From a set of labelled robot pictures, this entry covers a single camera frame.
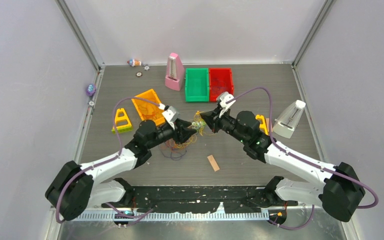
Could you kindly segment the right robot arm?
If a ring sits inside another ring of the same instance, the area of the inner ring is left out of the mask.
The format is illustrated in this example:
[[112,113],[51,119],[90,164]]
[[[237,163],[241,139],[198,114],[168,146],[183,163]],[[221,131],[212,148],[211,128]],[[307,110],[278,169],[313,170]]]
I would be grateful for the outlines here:
[[251,111],[241,111],[236,117],[221,109],[199,115],[213,133],[223,131],[242,143],[243,151],[253,160],[280,167],[304,182],[275,176],[267,185],[265,198],[271,205],[282,201],[297,201],[322,207],[331,217],[349,222],[366,192],[359,185],[354,168],[322,162],[272,140],[259,128],[259,121]]

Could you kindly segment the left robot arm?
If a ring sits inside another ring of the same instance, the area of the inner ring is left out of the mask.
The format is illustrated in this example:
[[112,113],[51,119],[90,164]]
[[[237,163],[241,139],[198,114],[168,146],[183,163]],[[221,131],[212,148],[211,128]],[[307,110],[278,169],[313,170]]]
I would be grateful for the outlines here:
[[55,208],[56,221],[71,221],[86,208],[106,203],[128,207],[134,199],[133,188],[121,178],[108,179],[145,164],[152,148],[169,140],[183,144],[196,132],[191,122],[182,119],[161,126],[143,120],[120,151],[84,164],[66,162],[45,191],[45,198]]

